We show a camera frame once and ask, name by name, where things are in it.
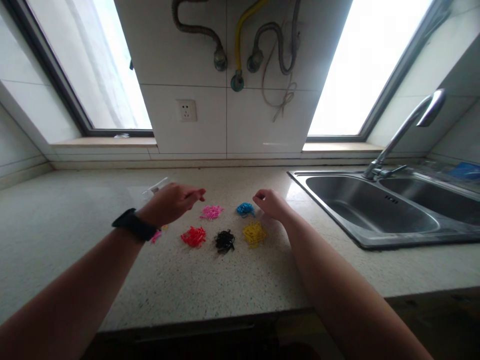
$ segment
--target faucet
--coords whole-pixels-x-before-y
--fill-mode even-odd
[[[403,125],[398,129],[385,149],[383,149],[380,155],[378,155],[378,157],[370,163],[368,168],[363,172],[362,176],[367,180],[373,181],[375,176],[385,179],[392,176],[394,173],[405,169],[407,165],[400,166],[392,171],[384,170],[382,169],[382,166],[384,165],[385,159],[392,152],[395,145],[398,144],[400,139],[405,135],[410,126],[418,118],[420,118],[420,120],[416,125],[421,128],[426,128],[433,122],[442,109],[445,99],[445,89],[438,89],[433,94],[423,99],[422,102],[415,108],[415,110],[413,110],[412,113],[406,118]]]

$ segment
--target countertop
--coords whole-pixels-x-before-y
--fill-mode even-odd
[[[426,246],[371,252],[357,247],[288,175],[288,170],[359,170],[354,166],[229,167],[54,171],[0,192],[0,323],[85,254],[123,211],[142,204],[141,193],[167,176],[205,187],[197,203],[155,244],[147,243],[101,325],[117,331],[299,310],[311,306],[287,234],[255,207],[268,233],[249,249],[236,207],[272,188],[386,298],[480,286],[480,244]],[[200,219],[220,205],[218,219]],[[180,239],[203,226],[207,242],[190,248]],[[217,254],[213,238],[231,229],[235,251]]]

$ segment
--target hand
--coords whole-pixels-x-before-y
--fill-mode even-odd
[[[258,190],[253,197],[253,202],[255,202],[265,214],[281,223],[291,214],[295,213],[285,199],[272,189]]]
[[[205,192],[204,188],[171,182],[157,191],[136,215],[146,223],[161,228],[191,210],[198,200],[204,202]]]

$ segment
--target window frame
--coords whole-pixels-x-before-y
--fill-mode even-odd
[[[27,2],[25,0],[2,0],[2,3],[83,137],[112,138],[119,134],[128,134],[130,137],[154,137],[153,130],[149,129],[94,128]]]
[[[417,60],[428,39],[449,17],[453,0],[433,0],[393,69],[358,135],[307,135],[307,143],[364,143]]]

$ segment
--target person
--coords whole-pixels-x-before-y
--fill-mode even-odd
[[[171,183],[139,211],[161,228],[206,190]],[[315,311],[348,359],[431,359],[375,289],[274,190],[253,201],[285,228]],[[93,340],[144,241],[115,228],[0,326],[1,359],[79,359]]]

